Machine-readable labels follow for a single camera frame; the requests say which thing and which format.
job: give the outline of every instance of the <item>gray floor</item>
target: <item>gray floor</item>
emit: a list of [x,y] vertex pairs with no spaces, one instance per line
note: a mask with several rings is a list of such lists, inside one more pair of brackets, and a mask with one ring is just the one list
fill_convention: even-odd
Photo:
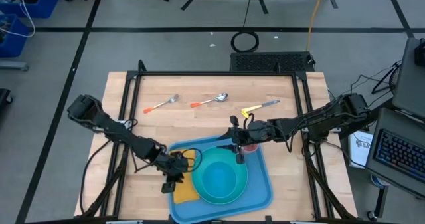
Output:
[[[243,24],[248,0],[101,0],[93,27],[238,27]],[[266,0],[264,15],[258,0],[251,0],[246,26],[308,27],[316,0]],[[390,0],[336,0],[333,9],[323,0],[316,27],[401,28]],[[398,0],[411,27],[424,28],[421,0]],[[36,19],[37,27],[84,27],[94,0],[60,0],[50,19]],[[143,59],[148,70],[228,70],[230,39],[234,33],[90,33],[66,107],[79,94],[101,98],[111,71],[136,69]],[[258,33],[258,51],[302,51],[307,33]],[[417,38],[425,33],[416,33]],[[39,32],[29,39],[23,54],[28,72],[0,71],[0,87],[15,98],[0,123],[0,223],[13,223],[33,174],[68,76],[82,33]],[[317,71],[324,72],[334,95],[349,89],[359,74],[373,75],[402,58],[405,33],[314,33],[311,53]],[[253,43],[241,36],[240,49]],[[375,84],[355,91],[368,102]],[[62,115],[39,188],[27,221],[71,218],[92,134]],[[375,206],[377,188],[368,175],[347,168],[359,217]],[[383,221],[419,223],[425,201],[392,188]]]

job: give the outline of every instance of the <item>orange-handled fork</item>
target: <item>orange-handled fork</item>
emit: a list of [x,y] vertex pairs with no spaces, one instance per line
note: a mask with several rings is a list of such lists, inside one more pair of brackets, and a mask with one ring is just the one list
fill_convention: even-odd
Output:
[[143,111],[143,113],[147,114],[148,112],[150,112],[150,111],[152,111],[152,110],[154,110],[154,109],[156,109],[156,108],[158,108],[158,107],[160,107],[160,106],[162,106],[162,105],[164,105],[164,104],[172,103],[172,102],[176,102],[176,101],[177,101],[177,99],[179,99],[179,94],[174,94],[174,96],[173,96],[173,97],[171,97],[170,99],[168,99],[166,102],[160,103],[160,104],[158,104],[158,105],[156,105],[156,106],[154,106],[154,107],[152,107],[152,108],[146,108],[146,109]]
[[211,102],[211,101],[214,101],[214,100],[217,101],[217,102],[224,102],[224,101],[226,101],[227,96],[228,96],[227,93],[222,93],[222,94],[219,94],[216,98],[214,98],[212,100],[207,100],[207,101],[204,101],[204,102],[191,103],[191,107],[194,108],[196,106],[199,106],[201,104],[206,104],[207,102]]

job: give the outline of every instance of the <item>yellow cloth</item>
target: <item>yellow cloth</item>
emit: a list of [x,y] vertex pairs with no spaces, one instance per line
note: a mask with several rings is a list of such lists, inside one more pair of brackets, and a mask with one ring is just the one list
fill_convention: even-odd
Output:
[[[171,152],[183,152],[184,150],[173,150]],[[186,158],[195,159],[195,151],[188,150],[183,154]],[[193,166],[194,161],[188,160],[189,166]],[[176,183],[175,191],[173,192],[173,201],[176,204],[184,203],[185,201],[194,201],[199,199],[198,193],[192,184],[192,173],[183,174],[183,183]]]

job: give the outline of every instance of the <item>small cup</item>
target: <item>small cup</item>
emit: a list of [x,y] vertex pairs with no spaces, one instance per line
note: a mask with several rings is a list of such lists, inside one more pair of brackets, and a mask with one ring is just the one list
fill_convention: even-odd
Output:
[[247,146],[242,146],[242,153],[243,154],[251,154],[253,152],[255,152],[258,147],[260,146],[260,144],[251,144],[251,145],[247,145]]

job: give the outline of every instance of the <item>knife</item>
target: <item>knife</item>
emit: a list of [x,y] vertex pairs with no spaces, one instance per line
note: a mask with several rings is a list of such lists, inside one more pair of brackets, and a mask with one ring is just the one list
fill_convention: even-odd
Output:
[[277,104],[278,102],[280,102],[280,100],[273,100],[273,101],[265,102],[265,103],[257,105],[257,106],[253,106],[253,107],[249,107],[249,108],[243,108],[241,110],[241,113],[242,113],[243,116],[245,116],[245,118],[247,118],[247,117],[249,117],[249,114],[248,114],[249,111],[253,111],[253,110],[256,110],[257,108],[266,107],[266,106],[269,106],[269,105],[272,105],[272,104]]

